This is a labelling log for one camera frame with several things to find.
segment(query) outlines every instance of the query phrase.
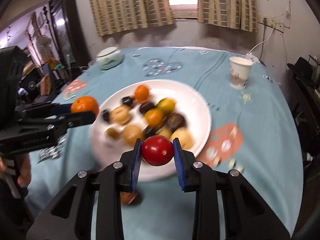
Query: silver bolt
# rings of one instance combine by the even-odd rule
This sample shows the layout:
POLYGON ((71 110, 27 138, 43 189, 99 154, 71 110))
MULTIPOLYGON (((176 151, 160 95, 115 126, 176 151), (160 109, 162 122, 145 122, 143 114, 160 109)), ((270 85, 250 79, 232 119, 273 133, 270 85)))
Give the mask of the silver bolt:
POLYGON ((193 166, 198 169, 198 168, 201 168, 203 166, 203 164, 202 164, 202 162, 194 162, 193 166))
POLYGON ((237 171, 237 170, 231 170, 230 171, 230 175, 232 176, 232 177, 238 177, 239 176, 239 171, 237 171))
POLYGON ((47 130, 50 131, 50 130, 52 130, 53 128, 54 128, 54 125, 53 125, 53 124, 49 124, 48 127, 47 127, 47 130))
POLYGON ((87 176, 87 172, 86 171, 79 171, 78 172, 78 177, 79 178, 84 178, 85 176, 87 176))
POLYGON ((119 168, 122 167, 122 163, 121 163, 121 162, 116 162, 116 163, 113 164, 113 167, 114 167, 115 169, 119 169, 119 168))

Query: orange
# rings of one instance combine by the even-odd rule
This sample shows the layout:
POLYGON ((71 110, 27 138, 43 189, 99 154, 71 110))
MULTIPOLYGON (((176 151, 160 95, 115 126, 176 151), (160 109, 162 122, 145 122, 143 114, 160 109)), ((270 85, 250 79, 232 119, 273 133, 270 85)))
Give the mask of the orange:
POLYGON ((70 108, 72 113, 91 111, 97 116, 99 113, 99 105, 93 97, 85 96, 76 99, 70 108))
POLYGON ((144 103, 149 98, 149 88, 145 85, 137 86, 136 90, 134 91, 134 98, 140 103, 144 103))
POLYGON ((163 113, 157 108, 149 110, 144 115, 144 118, 146 119, 148 125, 155 128, 159 127, 162 124, 163 117, 163 113))

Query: tablecloth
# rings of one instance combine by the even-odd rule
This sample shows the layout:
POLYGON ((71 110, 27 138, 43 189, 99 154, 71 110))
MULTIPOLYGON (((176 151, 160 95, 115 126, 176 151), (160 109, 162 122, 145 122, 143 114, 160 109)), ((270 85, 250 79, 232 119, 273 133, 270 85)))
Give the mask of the tablecloth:
MULTIPOLYGON (((130 48, 122 51, 125 58, 117 67, 100 71, 95 64, 83 73, 79 80, 86 85, 76 92, 76 97, 90 95, 101 104, 130 84, 159 78, 180 81, 195 88, 211 109, 211 144, 215 144, 214 137, 222 128, 236 127, 237 134, 241 135, 236 152, 214 169, 228 172, 229 160, 236 160, 237 166, 243 168, 243 176, 292 235, 302 198, 300 143, 287 102, 267 68, 255 63, 247 87, 235 90, 229 82, 229 57, 237 56, 234 53, 184 48, 130 48), (183 67, 176 72, 147 77, 143 64, 152 58, 161 58, 165 63, 181 62, 183 67)), ((72 103, 74 99, 66 102, 63 95, 59 95, 55 102, 72 103)), ((30 153, 32 181, 27 202, 35 216, 79 170, 99 168, 92 156, 88 132, 89 126, 69 129, 65 151, 58 159, 37 164, 38 152, 30 153)), ((175 176, 139 183, 138 188, 143 195, 142 203, 136 207, 122 207, 125 239, 191 238, 195 194, 183 193, 175 176)), ((92 225, 94 239, 94 219, 92 225)))

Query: electrical socket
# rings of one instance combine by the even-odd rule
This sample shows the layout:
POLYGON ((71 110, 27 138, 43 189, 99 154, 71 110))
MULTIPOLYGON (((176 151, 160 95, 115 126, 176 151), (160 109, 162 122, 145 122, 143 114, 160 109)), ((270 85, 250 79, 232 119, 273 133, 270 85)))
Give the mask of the electrical socket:
POLYGON ((277 31, 284 32, 284 23, 278 22, 276 19, 263 19, 263 24, 276 29, 277 31))

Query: white paper cup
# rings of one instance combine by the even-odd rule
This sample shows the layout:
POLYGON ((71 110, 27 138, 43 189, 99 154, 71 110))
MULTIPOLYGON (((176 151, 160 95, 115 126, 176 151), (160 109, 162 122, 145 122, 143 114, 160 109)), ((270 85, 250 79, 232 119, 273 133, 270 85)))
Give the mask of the white paper cup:
POLYGON ((248 82, 253 61, 242 57, 230 57, 230 84, 235 89, 244 89, 248 82))

